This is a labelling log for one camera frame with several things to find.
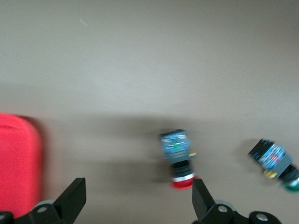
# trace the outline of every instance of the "screw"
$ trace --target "screw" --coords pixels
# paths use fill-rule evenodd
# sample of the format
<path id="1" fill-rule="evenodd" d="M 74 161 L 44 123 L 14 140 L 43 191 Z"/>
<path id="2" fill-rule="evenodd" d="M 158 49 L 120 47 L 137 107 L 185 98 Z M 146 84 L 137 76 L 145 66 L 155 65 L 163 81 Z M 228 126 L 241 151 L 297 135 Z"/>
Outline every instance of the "screw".
<path id="1" fill-rule="evenodd" d="M 47 210 L 47 207 L 41 207 L 37 210 L 37 213 L 42 213 Z"/>
<path id="2" fill-rule="evenodd" d="M 261 221 L 264 221 L 264 222 L 268 221 L 268 218 L 264 214 L 258 213 L 256 215 L 256 217 Z"/>
<path id="3" fill-rule="evenodd" d="M 218 206 L 218 210 L 221 211 L 221 212 L 227 212 L 228 211 L 228 209 L 223 205 Z"/>

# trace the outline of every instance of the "white stripe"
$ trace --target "white stripe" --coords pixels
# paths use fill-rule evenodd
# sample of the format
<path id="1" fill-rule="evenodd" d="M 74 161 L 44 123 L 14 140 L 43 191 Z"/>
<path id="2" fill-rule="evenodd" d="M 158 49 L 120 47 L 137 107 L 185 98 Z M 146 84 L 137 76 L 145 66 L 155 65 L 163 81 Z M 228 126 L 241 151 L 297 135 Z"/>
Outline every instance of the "white stripe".
<path id="1" fill-rule="evenodd" d="M 174 182 L 186 181 L 186 180 L 193 178 L 194 176 L 195 176 L 195 174 L 193 173 L 193 174 L 189 174 L 187 176 L 173 178 L 172 181 L 174 181 Z"/>

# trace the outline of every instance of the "red object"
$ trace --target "red object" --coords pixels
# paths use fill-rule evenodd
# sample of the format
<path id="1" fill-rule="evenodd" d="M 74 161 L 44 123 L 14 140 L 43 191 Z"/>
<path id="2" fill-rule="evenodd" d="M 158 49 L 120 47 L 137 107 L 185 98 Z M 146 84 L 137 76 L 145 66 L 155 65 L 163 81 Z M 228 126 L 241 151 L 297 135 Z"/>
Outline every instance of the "red object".
<path id="1" fill-rule="evenodd" d="M 200 178 L 198 176 L 194 176 L 191 179 L 188 179 L 188 180 L 185 180 L 185 181 L 172 182 L 171 186 L 175 190 L 188 190 L 188 189 L 192 188 L 194 179 L 200 179 Z"/>
<path id="2" fill-rule="evenodd" d="M 0 210 L 14 217 L 40 201 L 41 139 L 31 123 L 0 114 Z"/>

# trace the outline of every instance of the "green bottle cap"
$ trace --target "green bottle cap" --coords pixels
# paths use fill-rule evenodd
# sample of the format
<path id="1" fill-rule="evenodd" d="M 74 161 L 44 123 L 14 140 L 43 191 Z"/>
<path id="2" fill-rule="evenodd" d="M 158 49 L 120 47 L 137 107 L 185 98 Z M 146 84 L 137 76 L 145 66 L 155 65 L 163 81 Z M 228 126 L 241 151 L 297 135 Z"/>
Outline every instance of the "green bottle cap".
<path id="1" fill-rule="evenodd" d="M 284 187 L 293 193 L 299 193 L 299 178 L 297 180 L 284 183 Z"/>

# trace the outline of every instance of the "blue label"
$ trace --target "blue label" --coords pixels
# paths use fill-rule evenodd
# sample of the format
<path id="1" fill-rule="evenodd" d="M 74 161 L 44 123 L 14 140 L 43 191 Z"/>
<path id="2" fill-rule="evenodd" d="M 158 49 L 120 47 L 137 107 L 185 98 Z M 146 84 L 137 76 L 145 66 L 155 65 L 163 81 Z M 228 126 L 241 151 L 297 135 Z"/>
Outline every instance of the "blue label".
<path id="1" fill-rule="evenodd" d="M 175 153 L 186 150 L 190 146 L 190 141 L 185 132 L 164 136 L 161 141 L 164 153 Z"/>
<path id="2" fill-rule="evenodd" d="M 268 151 L 258 160 L 266 170 L 272 170 L 284 157 L 285 149 L 273 144 Z"/>

